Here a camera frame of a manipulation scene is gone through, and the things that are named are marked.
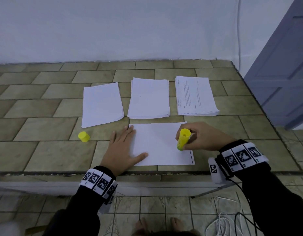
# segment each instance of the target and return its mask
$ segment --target yellow cap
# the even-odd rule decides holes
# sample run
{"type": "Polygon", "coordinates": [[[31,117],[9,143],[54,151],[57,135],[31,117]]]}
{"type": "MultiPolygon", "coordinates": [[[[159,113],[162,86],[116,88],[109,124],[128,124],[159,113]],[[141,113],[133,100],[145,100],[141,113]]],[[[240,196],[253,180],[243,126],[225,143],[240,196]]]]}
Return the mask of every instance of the yellow cap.
{"type": "Polygon", "coordinates": [[[85,132],[85,131],[82,131],[82,132],[80,132],[79,134],[78,134],[78,138],[80,139],[80,140],[82,140],[82,142],[88,142],[89,141],[89,139],[90,139],[90,136],[85,132]]]}
{"type": "Polygon", "coordinates": [[[182,151],[182,147],[189,141],[191,131],[187,128],[182,128],[180,131],[179,140],[177,141],[177,149],[182,151]]]}

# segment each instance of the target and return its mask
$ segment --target white paper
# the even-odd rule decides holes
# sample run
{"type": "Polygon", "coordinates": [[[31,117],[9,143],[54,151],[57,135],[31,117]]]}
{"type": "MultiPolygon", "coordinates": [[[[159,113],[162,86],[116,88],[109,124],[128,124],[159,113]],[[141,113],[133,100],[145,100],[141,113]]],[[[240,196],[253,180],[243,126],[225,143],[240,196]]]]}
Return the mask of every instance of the white paper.
{"type": "Polygon", "coordinates": [[[169,81],[134,78],[127,116],[131,119],[170,116],[169,81]]]}
{"type": "Polygon", "coordinates": [[[84,87],[82,128],[115,122],[124,117],[118,83],[84,87]]]}
{"type": "Polygon", "coordinates": [[[179,123],[131,124],[136,130],[130,147],[130,156],[149,154],[136,166],[194,165],[193,151],[177,149],[176,133],[179,123]]]}
{"type": "Polygon", "coordinates": [[[177,76],[175,86],[179,115],[215,116],[219,114],[208,78],[177,76]]]}

